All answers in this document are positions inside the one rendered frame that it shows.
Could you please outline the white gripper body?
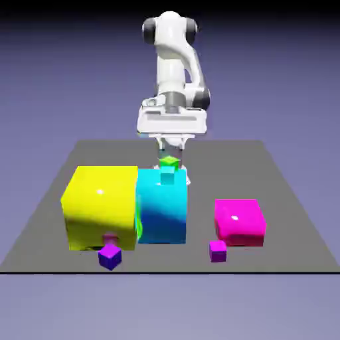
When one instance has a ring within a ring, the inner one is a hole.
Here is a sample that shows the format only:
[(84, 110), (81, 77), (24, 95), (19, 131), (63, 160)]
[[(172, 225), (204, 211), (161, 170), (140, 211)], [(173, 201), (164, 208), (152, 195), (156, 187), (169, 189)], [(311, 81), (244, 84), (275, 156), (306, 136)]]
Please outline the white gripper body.
[(148, 134), (205, 134), (207, 113), (204, 110), (179, 108), (179, 113), (167, 113), (163, 106), (141, 107), (137, 132)]

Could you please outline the small green cube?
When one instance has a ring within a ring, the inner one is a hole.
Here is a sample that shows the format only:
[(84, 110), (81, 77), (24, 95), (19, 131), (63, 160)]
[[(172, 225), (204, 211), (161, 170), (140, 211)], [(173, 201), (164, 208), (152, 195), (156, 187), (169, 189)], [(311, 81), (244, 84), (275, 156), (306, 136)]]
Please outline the small green cube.
[(179, 167), (179, 161), (180, 159), (168, 155), (159, 159), (159, 167), (174, 167), (175, 170), (177, 170)]

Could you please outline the small cyan cube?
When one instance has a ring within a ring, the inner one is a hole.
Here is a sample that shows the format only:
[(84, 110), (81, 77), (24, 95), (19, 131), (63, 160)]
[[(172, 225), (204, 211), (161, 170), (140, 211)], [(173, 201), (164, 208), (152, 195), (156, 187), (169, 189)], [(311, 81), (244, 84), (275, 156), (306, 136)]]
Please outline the small cyan cube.
[(160, 183), (161, 185), (173, 185), (175, 182), (176, 167), (165, 165), (160, 167)]

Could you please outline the small purple cube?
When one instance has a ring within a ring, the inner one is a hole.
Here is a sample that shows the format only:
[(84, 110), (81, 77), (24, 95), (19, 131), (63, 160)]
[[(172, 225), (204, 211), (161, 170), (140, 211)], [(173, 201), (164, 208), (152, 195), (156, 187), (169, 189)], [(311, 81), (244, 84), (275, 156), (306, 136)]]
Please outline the small purple cube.
[(227, 247), (223, 240), (211, 240), (209, 242), (209, 257), (211, 262), (226, 262)]

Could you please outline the small violet blue cube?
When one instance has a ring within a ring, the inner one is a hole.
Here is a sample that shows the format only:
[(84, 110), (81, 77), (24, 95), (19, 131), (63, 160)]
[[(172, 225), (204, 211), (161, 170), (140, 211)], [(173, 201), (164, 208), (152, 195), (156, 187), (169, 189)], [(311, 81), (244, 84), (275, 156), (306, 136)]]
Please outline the small violet blue cube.
[(102, 267), (113, 270), (122, 262), (122, 249), (115, 244), (106, 244), (98, 252), (98, 261)]

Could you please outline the large cyan box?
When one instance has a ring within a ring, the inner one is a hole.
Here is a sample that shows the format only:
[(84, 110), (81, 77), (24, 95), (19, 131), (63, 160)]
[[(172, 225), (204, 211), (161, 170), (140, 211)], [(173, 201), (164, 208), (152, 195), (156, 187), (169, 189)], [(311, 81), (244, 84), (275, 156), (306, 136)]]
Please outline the large cyan box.
[(140, 244), (186, 243), (187, 199), (185, 170), (176, 170), (173, 185), (161, 185), (160, 169), (139, 169), (135, 222), (138, 242)]

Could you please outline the large yellow box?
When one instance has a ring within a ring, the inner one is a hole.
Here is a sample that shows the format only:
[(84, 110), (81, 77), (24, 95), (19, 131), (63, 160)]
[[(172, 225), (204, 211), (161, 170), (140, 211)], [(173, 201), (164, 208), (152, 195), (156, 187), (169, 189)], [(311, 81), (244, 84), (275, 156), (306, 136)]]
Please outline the large yellow box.
[(122, 250), (136, 243), (137, 166), (78, 166), (61, 199), (70, 250), (91, 250), (116, 237)]

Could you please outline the large magenta box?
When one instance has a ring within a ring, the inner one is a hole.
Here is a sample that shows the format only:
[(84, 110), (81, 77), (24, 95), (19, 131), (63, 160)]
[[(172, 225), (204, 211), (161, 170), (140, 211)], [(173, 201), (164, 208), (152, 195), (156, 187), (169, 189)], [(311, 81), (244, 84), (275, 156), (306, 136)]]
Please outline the large magenta box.
[(266, 220), (256, 199), (216, 199), (216, 235), (229, 247), (262, 247)]

